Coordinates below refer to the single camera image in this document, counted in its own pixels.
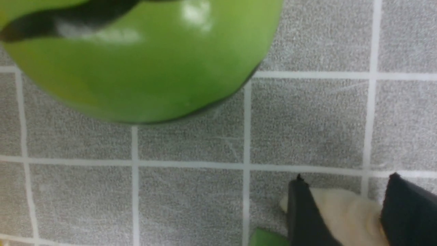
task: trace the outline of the green object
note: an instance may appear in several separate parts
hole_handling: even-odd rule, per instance
[[[241,88],[270,48],[282,2],[0,0],[0,40],[66,105],[108,121],[156,123]]]
[[[290,246],[287,237],[257,228],[250,238],[249,246]]]

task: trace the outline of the white grout line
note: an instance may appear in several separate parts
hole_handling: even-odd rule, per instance
[[[0,66],[0,73],[15,73],[19,68],[14,66]],[[437,81],[437,74],[419,73],[375,73],[376,80],[399,81]],[[369,72],[328,72],[328,71],[258,71],[253,78],[285,78],[285,79],[355,79],[368,80]]]
[[[372,135],[375,122],[376,85],[378,76],[379,35],[382,18],[382,0],[373,2],[372,40],[370,52],[370,80],[367,91],[367,115],[363,147],[363,176],[361,179],[361,195],[369,193],[369,172],[371,169]]]
[[[34,239],[25,238],[19,236],[11,236],[6,234],[0,234],[0,239],[9,240],[10,242],[22,242],[35,245],[48,245],[48,246],[89,246],[89,245],[78,245],[78,244],[68,244],[68,243],[58,243],[46,239]]]
[[[138,166],[143,167],[171,167],[171,168],[206,168],[206,169],[233,169],[244,170],[245,165],[241,163],[218,163],[218,162],[164,162],[164,161],[126,161],[126,160],[74,160],[74,159],[41,159],[23,158],[19,156],[0,155],[0,162],[24,162],[39,163],[47,165],[75,165],[75,166]],[[360,169],[343,169],[323,166],[306,165],[273,165],[273,164],[251,164],[250,170],[268,172],[302,172],[302,173],[325,173],[345,176],[361,176]],[[430,178],[437,179],[437,171],[416,171],[416,170],[386,170],[369,171],[370,177],[386,178],[394,172],[409,178]]]
[[[254,78],[292,78],[292,79],[369,79],[368,72],[286,72],[258,71]]]
[[[437,74],[378,73],[378,80],[437,81]]]
[[[252,118],[252,84],[244,87],[244,154],[243,154],[243,246],[250,237],[250,129]]]
[[[23,95],[23,78],[21,76],[21,71],[15,69],[15,86],[17,89],[17,101],[18,101],[18,112],[20,117],[20,127],[21,127],[21,155],[23,158],[27,158],[27,126],[26,126],[26,114],[24,111],[24,95]],[[32,183],[31,183],[31,172],[29,167],[29,162],[24,161],[24,176],[25,176],[25,186],[26,186],[26,196],[29,206],[29,215],[32,224],[32,231],[34,239],[39,239],[38,223],[36,219],[35,204],[33,201],[32,194]]]
[[[361,169],[343,169],[343,168],[305,166],[305,165],[252,164],[250,165],[250,169],[255,171],[325,173],[325,174],[337,174],[337,175],[344,175],[344,176],[361,176],[363,173]]]
[[[361,179],[361,195],[367,197],[369,192],[369,172],[371,165],[372,153],[372,135],[373,125],[375,121],[375,101],[376,101],[376,80],[369,81],[367,91],[367,115],[366,126],[364,130],[364,146],[363,146],[363,176]]]
[[[132,127],[132,222],[133,246],[140,246],[138,127]]]
[[[178,161],[143,161],[143,160],[91,160],[91,159],[50,159],[50,158],[23,158],[20,156],[0,155],[0,162],[28,162],[46,165],[73,165],[73,166],[133,166],[140,167],[174,167],[174,168],[209,168],[242,170],[241,163],[220,162],[178,162]]]

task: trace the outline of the cream-colored object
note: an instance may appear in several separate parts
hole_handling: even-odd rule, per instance
[[[331,234],[343,246],[389,246],[381,230],[381,205],[343,189],[310,188]],[[279,203],[287,212],[288,195]]]

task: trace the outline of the textured gray surface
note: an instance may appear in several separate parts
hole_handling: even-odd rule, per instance
[[[23,242],[9,242],[9,246],[34,246],[34,244],[23,243]]]
[[[243,92],[210,112],[168,125],[139,129],[145,160],[243,162]]]
[[[130,159],[130,126],[103,123],[73,111],[24,76],[24,108],[30,157]]]
[[[398,74],[372,76],[399,80],[375,87],[373,3],[285,0],[247,91],[138,131],[70,110],[25,75],[15,88],[14,63],[0,48],[0,239],[241,246],[255,227],[286,232],[278,202],[296,169],[312,186],[378,201],[393,171],[437,192],[437,74],[429,75],[437,73],[437,4],[382,1],[375,58],[379,72]]]
[[[14,61],[6,53],[6,50],[4,50],[2,46],[0,46],[0,66],[12,66],[13,64]]]
[[[0,155],[21,155],[15,74],[0,74]]]
[[[286,0],[261,70],[368,71],[373,0]]]
[[[380,81],[372,168],[437,170],[437,82]]]
[[[367,81],[255,79],[251,162],[361,168]]]
[[[437,4],[384,0],[379,50],[383,72],[437,72]]]
[[[242,172],[141,168],[141,245],[238,245]]]
[[[22,163],[0,162],[0,232],[32,237]]]
[[[69,244],[132,243],[129,167],[31,164],[39,235]]]

